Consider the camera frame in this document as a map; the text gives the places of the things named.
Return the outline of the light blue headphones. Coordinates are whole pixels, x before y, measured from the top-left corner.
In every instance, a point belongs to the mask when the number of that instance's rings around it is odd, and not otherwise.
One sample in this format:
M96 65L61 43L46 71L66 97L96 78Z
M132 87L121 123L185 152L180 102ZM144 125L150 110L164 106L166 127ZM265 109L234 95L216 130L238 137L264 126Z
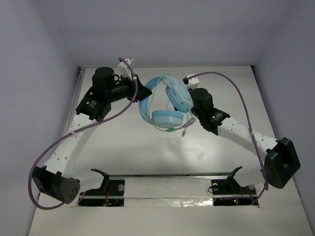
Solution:
M171 104L173 106L174 99L192 99L188 89L170 75L164 74L162 76L152 78L145 84L145 87L152 91L151 97L145 98L139 102L139 112L141 118L146 123L158 129L164 129L167 132L172 132L174 130L190 126L194 122L194 118L188 119L186 123L183 123L185 114L177 112L174 107L173 109L167 107L165 110L151 111L151 104L153 102L156 88L159 83L163 83L165 85L165 93L168 97L168 105Z

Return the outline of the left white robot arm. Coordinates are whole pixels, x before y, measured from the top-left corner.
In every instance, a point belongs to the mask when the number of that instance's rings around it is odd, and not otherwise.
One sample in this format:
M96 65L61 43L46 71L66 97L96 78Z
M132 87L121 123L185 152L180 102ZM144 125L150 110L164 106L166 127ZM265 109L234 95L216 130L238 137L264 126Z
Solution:
M28 194L32 203L39 209L52 210L77 201L87 189L73 175L73 168L90 136L149 95L151 92L131 68L124 68L120 74L110 67L97 68L67 133L46 148L31 167Z

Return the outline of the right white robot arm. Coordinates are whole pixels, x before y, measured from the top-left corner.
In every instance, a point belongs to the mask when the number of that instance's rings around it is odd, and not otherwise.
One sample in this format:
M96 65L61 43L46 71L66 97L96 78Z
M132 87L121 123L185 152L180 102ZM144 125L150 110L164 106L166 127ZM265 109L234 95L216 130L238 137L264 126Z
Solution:
M247 169L237 167L229 174L227 187L232 193L239 193L247 185L260 183L282 189L301 167L290 139L270 138L254 132L251 125L242 125L228 113L215 108L213 98L206 89L185 89L183 94L171 95L170 101L178 111L191 111L205 130L238 144L258 157L257 166Z

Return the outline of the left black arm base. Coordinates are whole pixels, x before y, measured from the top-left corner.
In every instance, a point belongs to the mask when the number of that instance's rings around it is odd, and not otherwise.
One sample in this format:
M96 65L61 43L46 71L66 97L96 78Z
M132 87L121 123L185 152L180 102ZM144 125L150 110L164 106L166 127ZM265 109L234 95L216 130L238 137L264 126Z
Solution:
M102 175L102 183L99 188L82 192L77 204L81 207L123 207L125 179L111 179L109 174L98 169L91 171Z

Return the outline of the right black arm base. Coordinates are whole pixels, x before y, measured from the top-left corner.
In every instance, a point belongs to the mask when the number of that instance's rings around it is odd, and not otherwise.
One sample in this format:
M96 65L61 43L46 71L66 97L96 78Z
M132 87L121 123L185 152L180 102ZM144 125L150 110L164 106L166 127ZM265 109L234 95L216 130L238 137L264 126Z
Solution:
M255 188L250 190L249 186L241 187L234 179L235 174L242 167L234 169L226 178L211 180L207 191L213 195L215 207L225 206L250 206L257 198Z

